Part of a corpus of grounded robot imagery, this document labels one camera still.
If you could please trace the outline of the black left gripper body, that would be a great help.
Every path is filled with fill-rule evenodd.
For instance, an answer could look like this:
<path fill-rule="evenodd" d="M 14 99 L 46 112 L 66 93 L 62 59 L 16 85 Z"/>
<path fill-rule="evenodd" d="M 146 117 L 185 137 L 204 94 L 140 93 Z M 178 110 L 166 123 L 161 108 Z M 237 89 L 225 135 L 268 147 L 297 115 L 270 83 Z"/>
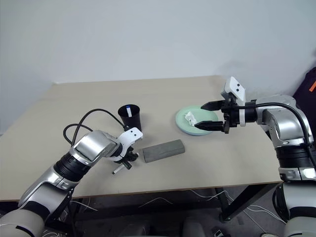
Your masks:
<path fill-rule="evenodd" d="M 120 160 L 120 162 L 127 161 L 127 162 L 133 162 L 136 161 L 139 157 L 138 153 L 134 152 L 134 148 L 132 146 L 128 147 L 126 154 L 123 156 L 123 158 Z"/>

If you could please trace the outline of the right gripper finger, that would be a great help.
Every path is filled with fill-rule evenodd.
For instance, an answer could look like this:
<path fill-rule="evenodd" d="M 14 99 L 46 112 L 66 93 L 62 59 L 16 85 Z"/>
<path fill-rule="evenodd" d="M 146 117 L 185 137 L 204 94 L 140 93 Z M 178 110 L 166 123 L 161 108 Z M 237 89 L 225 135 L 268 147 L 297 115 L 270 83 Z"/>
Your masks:
<path fill-rule="evenodd" d="M 218 111 L 218 110 L 221 110 L 223 103 L 224 103 L 223 100 L 210 101 L 203 104 L 200 108 L 207 111 Z"/>
<path fill-rule="evenodd" d="M 222 121 L 201 121 L 195 124 L 195 127 L 205 131 L 223 132 L 224 123 Z"/>

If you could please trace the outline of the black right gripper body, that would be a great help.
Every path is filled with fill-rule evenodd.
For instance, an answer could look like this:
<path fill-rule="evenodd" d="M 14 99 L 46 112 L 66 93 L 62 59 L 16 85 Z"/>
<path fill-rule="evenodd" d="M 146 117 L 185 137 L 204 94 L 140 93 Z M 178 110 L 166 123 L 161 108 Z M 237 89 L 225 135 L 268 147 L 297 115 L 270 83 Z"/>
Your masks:
<path fill-rule="evenodd" d="M 224 116 L 223 132 L 225 134 L 229 133 L 231 127 L 237 127 L 239 124 L 239 109 L 237 107 L 236 97 L 229 94 L 221 106 L 221 112 Z"/>

